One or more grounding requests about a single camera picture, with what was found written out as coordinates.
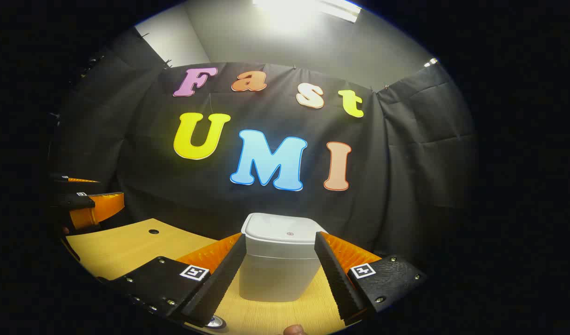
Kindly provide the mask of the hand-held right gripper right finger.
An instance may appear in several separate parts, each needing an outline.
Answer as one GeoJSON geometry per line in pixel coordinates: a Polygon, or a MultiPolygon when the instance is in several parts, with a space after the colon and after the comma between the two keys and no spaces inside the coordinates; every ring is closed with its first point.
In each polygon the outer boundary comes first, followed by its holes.
{"type": "Polygon", "coordinates": [[[404,257],[377,256],[323,231],[314,250],[346,326],[392,307],[427,280],[404,257]]]}

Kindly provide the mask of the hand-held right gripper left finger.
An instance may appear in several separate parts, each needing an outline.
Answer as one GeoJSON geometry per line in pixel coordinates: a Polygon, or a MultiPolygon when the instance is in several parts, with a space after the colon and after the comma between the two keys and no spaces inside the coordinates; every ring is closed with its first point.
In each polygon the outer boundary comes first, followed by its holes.
{"type": "Polygon", "coordinates": [[[174,323],[205,327],[246,256],[236,233],[178,259],[157,256],[115,279],[100,280],[133,304],[174,323]]]}

